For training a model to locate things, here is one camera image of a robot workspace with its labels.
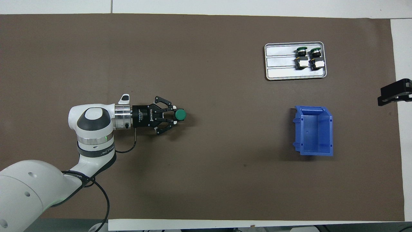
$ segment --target white table surface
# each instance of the white table surface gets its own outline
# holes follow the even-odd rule
[[[150,13],[391,19],[396,79],[412,79],[411,0],[7,0],[0,14]],[[412,102],[398,102],[405,221],[412,221]],[[321,225],[372,221],[112,219],[109,230]]]

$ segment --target metal ring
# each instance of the metal ring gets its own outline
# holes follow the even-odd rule
[[[86,144],[86,145],[102,144],[102,143],[109,141],[112,138],[113,138],[113,133],[110,133],[107,136],[103,136],[97,139],[87,139],[87,138],[82,138],[80,136],[77,136],[77,140],[79,141],[79,143]]]
[[[130,129],[131,108],[130,105],[115,105],[115,127],[118,129]]]

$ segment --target black bracket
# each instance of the black bracket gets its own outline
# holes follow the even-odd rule
[[[173,127],[173,123],[169,123],[165,128],[155,128],[156,134],[160,135],[168,130],[170,130]]]
[[[378,97],[378,106],[384,106],[391,102],[412,101],[412,80],[402,79],[381,88],[381,96]]]
[[[156,97],[154,98],[154,103],[156,104],[156,103],[159,103],[159,102],[167,105],[168,107],[171,107],[171,106],[172,106],[172,102],[170,102],[170,101],[168,101],[168,100],[166,100],[166,99],[164,99],[164,98],[162,98],[162,97],[156,96]]]
[[[158,114],[158,113],[163,113],[163,112],[167,112],[167,111],[173,111],[173,108],[158,109],[158,110],[155,110],[154,113]]]
[[[155,118],[154,119],[156,122],[162,122],[162,123],[173,123],[173,119],[167,119],[167,118]]]

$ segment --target green cap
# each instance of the green cap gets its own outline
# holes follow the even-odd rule
[[[186,118],[186,111],[184,109],[178,109],[175,113],[175,117],[177,120],[184,120]]]

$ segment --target green push button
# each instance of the green push button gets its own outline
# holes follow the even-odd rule
[[[316,47],[314,49],[311,49],[310,52],[315,52],[315,51],[320,50],[320,49],[321,49],[320,47]]]
[[[178,109],[175,113],[177,120],[184,120],[186,118],[186,111],[184,109]]]

